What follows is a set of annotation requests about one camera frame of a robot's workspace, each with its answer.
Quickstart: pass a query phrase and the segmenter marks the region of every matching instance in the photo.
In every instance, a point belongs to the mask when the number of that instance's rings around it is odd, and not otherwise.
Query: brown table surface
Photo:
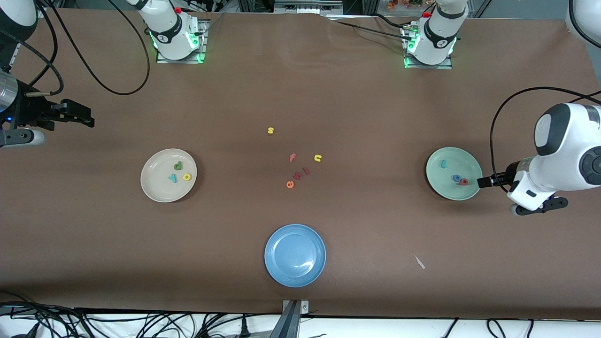
[[[103,81],[141,82],[141,47],[116,11],[61,14]],[[126,97],[93,81],[56,24],[66,88],[53,99],[91,107],[96,127],[57,124],[46,145],[1,152],[0,287],[79,307],[277,312],[303,298],[323,315],[598,319],[601,189],[516,217],[497,188],[455,202],[424,178],[428,156],[446,146],[489,175],[490,122],[511,93],[599,89],[564,22],[467,20],[452,71],[404,69],[395,38],[317,15],[215,22],[205,64],[153,63],[148,84]],[[29,42],[50,55],[43,21]],[[14,74],[28,81],[42,65],[23,51]],[[49,72],[37,87],[56,80]],[[498,166],[534,155],[535,121],[570,99],[540,91],[507,105]],[[200,168],[178,203],[140,187],[145,161],[166,148]],[[302,167],[311,175],[287,189]],[[263,262],[268,237],[290,223],[316,230],[328,252],[323,274],[300,289],[273,281]]]

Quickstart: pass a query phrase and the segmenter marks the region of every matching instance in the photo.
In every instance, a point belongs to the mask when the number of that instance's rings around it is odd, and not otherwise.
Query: blue plate
[[[265,246],[265,267],[287,287],[313,283],[326,265],[326,246],[308,226],[289,224],[276,230]]]

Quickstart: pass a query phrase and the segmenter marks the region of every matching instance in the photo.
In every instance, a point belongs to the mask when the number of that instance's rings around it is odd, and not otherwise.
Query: green led light
[[[152,45],[154,46],[154,48],[158,49],[158,47],[156,46],[156,41],[154,40],[154,37],[152,36],[152,34],[150,34],[150,38],[152,39]]]
[[[196,49],[196,47],[198,47],[198,40],[192,41],[192,39],[190,38],[190,34],[186,34],[186,38],[188,39],[190,47],[192,47],[193,49]]]
[[[198,63],[204,63],[205,54],[205,52],[201,52],[196,55],[196,60],[198,61]]]

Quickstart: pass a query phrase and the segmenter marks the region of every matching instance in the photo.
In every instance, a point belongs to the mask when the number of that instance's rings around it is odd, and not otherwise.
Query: white plate
[[[180,161],[182,169],[175,170],[175,164]],[[192,176],[191,180],[183,180],[186,173]],[[177,178],[176,183],[169,179],[172,174]],[[140,184],[144,194],[151,200],[167,203],[177,201],[189,193],[196,182],[196,176],[196,162],[190,154],[180,149],[165,149],[146,161],[140,175]]]

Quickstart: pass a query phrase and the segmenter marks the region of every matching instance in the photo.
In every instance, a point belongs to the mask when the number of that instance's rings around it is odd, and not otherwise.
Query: small paper scrap
[[[416,255],[413,255],[415,257],[415,259],[417,260],[417,264],[419,264],[421,266],[422,269],[426,269],[426,266],[419,260],[419,258],[417,258]]]

